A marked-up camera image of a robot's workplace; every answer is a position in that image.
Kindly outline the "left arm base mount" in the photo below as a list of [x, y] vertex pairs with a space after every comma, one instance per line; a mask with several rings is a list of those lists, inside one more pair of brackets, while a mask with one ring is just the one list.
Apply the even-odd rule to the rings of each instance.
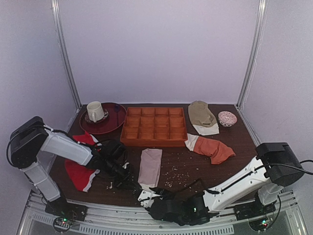
[[45, 202], [45, 212], [55, 215], [53, 229], [61, 234], [69, 231], [77, 222], [84, 222], [88, 208], [64, 201]]

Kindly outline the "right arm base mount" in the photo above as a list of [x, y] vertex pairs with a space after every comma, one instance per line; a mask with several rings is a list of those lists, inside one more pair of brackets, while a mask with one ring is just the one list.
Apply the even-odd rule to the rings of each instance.
[[276, 222], [281, 209], [281, 202], [279, 204], [278, 214], [274, 217], [276, 211], [275, 203], [270, 203], [264, 206], [259, 200], [250, 203], [240, 204], [234, 206], [234, 212], [237, 221], [248, 220], [250, 228], [255, 232], [265, 232], [273, 223]]

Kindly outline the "mauve underwear white waistband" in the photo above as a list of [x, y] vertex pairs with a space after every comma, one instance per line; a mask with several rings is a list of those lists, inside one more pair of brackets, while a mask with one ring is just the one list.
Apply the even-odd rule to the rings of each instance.
[[138, 183], [143, 190], [151, 191], [158, 186], [162, 149], [144, 149], [141, 153]]

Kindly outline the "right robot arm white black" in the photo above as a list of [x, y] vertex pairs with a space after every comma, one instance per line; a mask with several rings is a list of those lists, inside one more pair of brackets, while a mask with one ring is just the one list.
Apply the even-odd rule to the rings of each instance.
[[140, 205], [155, 220], [181, 226], [201, 225], [243, 196], [256, 191], [255, 201], [239, 206], [238, 219], [268, 213], [275, 209], [279, 192], [304, 174], [301, 163], [286, 142], [266, 142], [256, 147], [257, 155], [237, 174], [223, 183], [205, 188], [185, 201], [175, 193], [160, 188], [138, 189]]

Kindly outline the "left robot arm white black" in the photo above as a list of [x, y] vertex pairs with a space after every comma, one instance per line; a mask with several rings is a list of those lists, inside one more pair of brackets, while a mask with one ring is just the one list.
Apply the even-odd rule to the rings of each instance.
[[65, 131], [45, 125], [41, 117], [35, 116], [11, 134], [6, 158], [11, 166], [24, 172], [48, 202], [60, 200], [62, 194], [39, 163], [39, 152], [52, 153], [86, 168], [104, 171], [114, 178], [115, 188], [130, 185], [129, 167], [117, 161], [127, 155], [122, 143], [114, 139], [95, 144], [77, 141]]

